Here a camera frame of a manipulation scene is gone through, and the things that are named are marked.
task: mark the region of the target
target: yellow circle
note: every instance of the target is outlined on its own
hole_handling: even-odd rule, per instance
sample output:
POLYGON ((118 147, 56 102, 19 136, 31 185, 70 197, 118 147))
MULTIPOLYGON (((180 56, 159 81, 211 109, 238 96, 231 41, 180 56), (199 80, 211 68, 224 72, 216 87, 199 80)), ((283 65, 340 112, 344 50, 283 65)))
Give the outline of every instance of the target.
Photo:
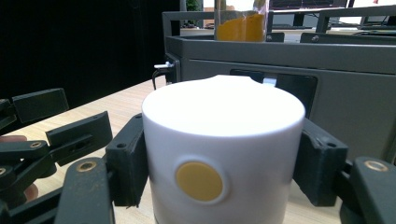
POLYGON ((195 200, 209 202, 220 196, 222 181, 218 172, 211 166, 192 161, 177 169, 177 184, 195 200))

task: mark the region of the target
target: light wood tabletop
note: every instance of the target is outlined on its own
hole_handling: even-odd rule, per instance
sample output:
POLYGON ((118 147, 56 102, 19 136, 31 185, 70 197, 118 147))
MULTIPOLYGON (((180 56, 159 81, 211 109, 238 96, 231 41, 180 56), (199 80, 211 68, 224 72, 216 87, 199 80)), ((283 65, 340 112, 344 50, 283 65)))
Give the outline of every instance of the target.
MULTIPOLYGON (((165 85, 163 77, 158 77, 156 82, 157 88, 165 85)), ((22 134, 25 135, 28 140, 47 141, 45 132, 107 111, 113 136, 116 136, 132 116, 141 113, 142 102, 152 91, 154 91, 154 89, 151 80, 149 80, 7 135, 22 134)), ((104 154, 105 151, 102 148, 87 157, 101 158, 104 154)), ((63 167, 58 166, 58 171, 55 175, 44 179, 38 179, 35 182, 39 189, 39 196, 62 186, 66 169, 69 165, 70 164, 67 164, 63 167)), ((299 191, 298 186, 293 183, 284 223, 341 223, 338 216, 338 209, 339 204, 329 208, 314 207, 299 191)), ((114 213, 117 223, 155 223, 149 181, 138 208, 114 207, 114 213)))

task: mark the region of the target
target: glass jar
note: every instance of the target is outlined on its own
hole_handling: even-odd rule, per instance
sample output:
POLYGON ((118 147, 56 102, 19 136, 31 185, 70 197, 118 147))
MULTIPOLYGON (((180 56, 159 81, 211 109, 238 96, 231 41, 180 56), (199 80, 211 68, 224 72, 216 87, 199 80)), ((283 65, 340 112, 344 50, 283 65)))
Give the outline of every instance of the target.
POLYGON ((269 0, 215 0, 215 39, 262 42, 269 0))

